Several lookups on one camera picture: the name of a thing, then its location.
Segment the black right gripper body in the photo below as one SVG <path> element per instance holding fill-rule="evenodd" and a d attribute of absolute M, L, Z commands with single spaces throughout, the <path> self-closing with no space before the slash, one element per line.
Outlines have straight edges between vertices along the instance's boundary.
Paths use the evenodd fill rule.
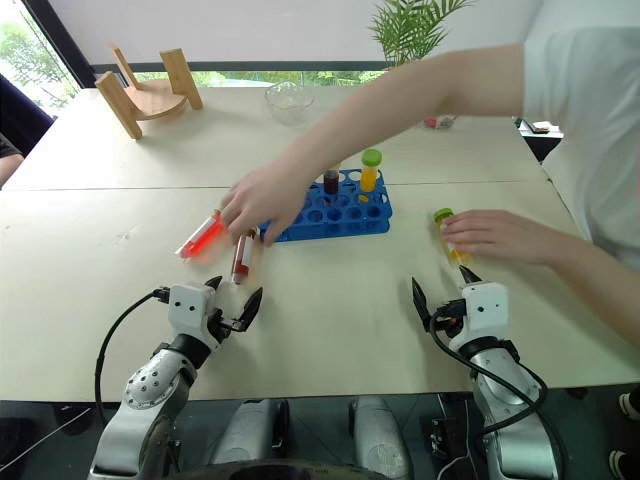
<path fill-rule="evenodd" d="M 466 314 L 464 299 L 451 300 L 438 307 L 431 315 L 428 332 L 435 336 L 437 332 L 443 331 L 449 339 L 452 339 L 462 331 Z"/>

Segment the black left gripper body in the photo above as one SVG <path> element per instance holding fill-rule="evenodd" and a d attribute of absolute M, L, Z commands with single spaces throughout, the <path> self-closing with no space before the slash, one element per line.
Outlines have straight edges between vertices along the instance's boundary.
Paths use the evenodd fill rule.
<path fill-rule="evenodd" d="M 225 320 L 223 317 L 223 310 L 214 307 L 212 312 L 207 317 L 206 326 L 211 336 L 218 343 L 222 343 L 231 335 L 232 332 L 241 331 L 242 319 L 231 318 L 230 320 Z"/>

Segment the person's left hand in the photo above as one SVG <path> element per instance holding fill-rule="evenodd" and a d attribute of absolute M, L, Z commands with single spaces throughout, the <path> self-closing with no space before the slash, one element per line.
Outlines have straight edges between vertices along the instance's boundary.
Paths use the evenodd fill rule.
<path fill-rule="evenodd" d="M 564 242 L 562 232 L 504 210 L 469 210 L 441 226 L 460 252 L 528 264 L 547 264 Z"/>

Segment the person's right hand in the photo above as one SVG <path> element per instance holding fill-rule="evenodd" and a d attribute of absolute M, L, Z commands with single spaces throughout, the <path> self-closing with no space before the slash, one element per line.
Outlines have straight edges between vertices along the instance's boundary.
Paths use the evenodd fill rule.
<path fill-rule="evenodd" d="M 297 218 L 318 175 L 310 163 L 289 160 L 270 162 L 245 175 L 221 203 L 221 220 L 233 241 L 268 223 L 263 242 L 273 244 Z"/>

